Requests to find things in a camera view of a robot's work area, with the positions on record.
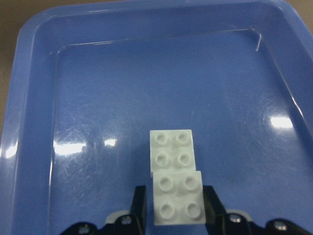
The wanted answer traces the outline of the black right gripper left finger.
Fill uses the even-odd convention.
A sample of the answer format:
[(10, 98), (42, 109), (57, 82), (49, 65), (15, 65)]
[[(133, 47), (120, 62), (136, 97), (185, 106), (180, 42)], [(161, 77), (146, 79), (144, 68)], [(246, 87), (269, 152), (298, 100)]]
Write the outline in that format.
[(63, 235), (144, 235), (147, 222), (145, 186), (136, 186), (129, 211), (111, 213), (102, 228), (88, 222), (78, 222), (66, 228)]

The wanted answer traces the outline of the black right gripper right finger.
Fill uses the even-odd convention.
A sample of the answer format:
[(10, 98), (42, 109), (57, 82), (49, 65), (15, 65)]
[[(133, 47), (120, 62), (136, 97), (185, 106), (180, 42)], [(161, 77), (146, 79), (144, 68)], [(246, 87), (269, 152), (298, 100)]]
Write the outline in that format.
[(311, 232), (282, 218), (258, 226), (246, 214), (226, 210), (212, 186), (203, 186), (205, 227), (209, 235), (310, 235)]

